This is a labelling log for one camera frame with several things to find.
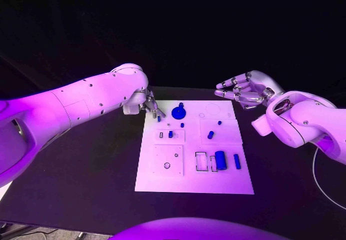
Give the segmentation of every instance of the black table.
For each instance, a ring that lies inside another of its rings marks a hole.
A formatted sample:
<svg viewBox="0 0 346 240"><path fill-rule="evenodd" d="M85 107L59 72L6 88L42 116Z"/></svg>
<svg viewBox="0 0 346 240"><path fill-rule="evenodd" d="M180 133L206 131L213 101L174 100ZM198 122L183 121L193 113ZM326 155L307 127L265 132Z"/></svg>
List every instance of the black table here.
<svg viewBox="0 0 346 240"><path fill-rule="evenodd" d="M157 100L221 100L210 89L154 87ZM200 217L235 222L293 239L343 239L346 210L313 179L316 147L285 146L251 126L265 108L234 103L254 195L136 192L144 112L105 114L71 131L37 154L0 201L0 222L117 234L144 222ZM346 205L346 166L320 152L316 176Z"/></svg>

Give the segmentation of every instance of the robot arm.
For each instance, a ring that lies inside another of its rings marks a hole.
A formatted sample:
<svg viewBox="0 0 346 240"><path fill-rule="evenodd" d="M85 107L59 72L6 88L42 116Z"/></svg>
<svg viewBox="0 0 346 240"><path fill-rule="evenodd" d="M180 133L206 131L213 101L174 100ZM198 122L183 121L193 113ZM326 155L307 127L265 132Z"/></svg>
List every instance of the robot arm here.
<svg viewBox="0 0 346 240"><path fill-rule="evenodd" d="M131 63L50 91L0 101L0 186L22 174L40 149L74 126L120 107L125 115L143 109L166 117L143 69Z"/></svg>
<svg viewBox="0 0 346 240"><path fill-rule="evenodd" d="M232 85L232 91L222 89ZM219 83L216 89L215 94L239 102L245 110L260 104L267 107L251 123L261 136L272 132L293 148L310 142L346 164L346 109L310 93L284 92L272 78L255 70Z"/></svg>

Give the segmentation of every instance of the blue object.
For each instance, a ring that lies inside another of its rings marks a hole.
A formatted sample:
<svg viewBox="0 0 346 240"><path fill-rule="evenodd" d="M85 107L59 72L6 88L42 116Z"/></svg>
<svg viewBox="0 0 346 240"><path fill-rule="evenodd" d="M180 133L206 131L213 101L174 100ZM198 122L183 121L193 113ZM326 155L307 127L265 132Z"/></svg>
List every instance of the blue object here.
<svg viewBox="0 0 346 240"><path fill-rule="evenodd" d="M177 120L180 120L186 117L186 110L185 110L185 105L182 102L179 103L179 106L174 107L172 110L172 117Z"/></svg>
<svg viewBox="0 0 346 240"><path fill-rule="evenodd" d="M216 151L215 152L215 161L216 161L216 169L218 170L226 170L228 165L226 165L226 158L225 158L225 152L223 151Z"/></svg>
<svg viewBox="0 0 346 240"><path fill-rule="evenodd" d="M209 132L209 135L208 135L208 138L209 138L209 139L212 139L212 138L213 138L213 134L215 134L215 132L213 132L213 131L210 131L210 132Z"/></svg>
<svg viewBox="0 0 346 240"><path fill-rule="evenodd" d="M234 155L234 161L235 161L235 167L236 167L236 169L241 169L241 161L239 161L239 156L238 156L238 154Z"/></svg>

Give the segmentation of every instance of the circle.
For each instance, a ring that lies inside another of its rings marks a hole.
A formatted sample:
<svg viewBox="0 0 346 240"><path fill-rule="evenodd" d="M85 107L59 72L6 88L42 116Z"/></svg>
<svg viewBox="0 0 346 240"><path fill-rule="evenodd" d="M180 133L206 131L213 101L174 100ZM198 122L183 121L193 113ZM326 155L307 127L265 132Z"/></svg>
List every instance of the circle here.
<svg viewBox="0 0 346 240"><path fill-rule="evenodd" d="M210 114L210 115L218 115L221 113L221 107L212 103L209 104L206 107L205 107L205 110L206 112Z"/></svg>

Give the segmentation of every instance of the white board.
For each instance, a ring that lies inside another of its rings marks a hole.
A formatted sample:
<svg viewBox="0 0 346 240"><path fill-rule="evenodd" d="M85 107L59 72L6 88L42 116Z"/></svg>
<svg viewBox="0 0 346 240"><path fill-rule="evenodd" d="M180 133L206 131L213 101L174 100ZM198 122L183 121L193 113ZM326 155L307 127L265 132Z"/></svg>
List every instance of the white board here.
<svg viewBox="0 0 346 240"><path fill-rule="evenodd" d="M186 110L182 120L172 117L179 103ZM232 102L159 100L157 104L166 118L157 122L153 115L146 114L134 190L254 194ZM213 131L212 139L208 139L209 131ZM225 152L226 170L215 171L210 157L216 151ZM241 169L236 169L234 154L239 156Z"/></svg>

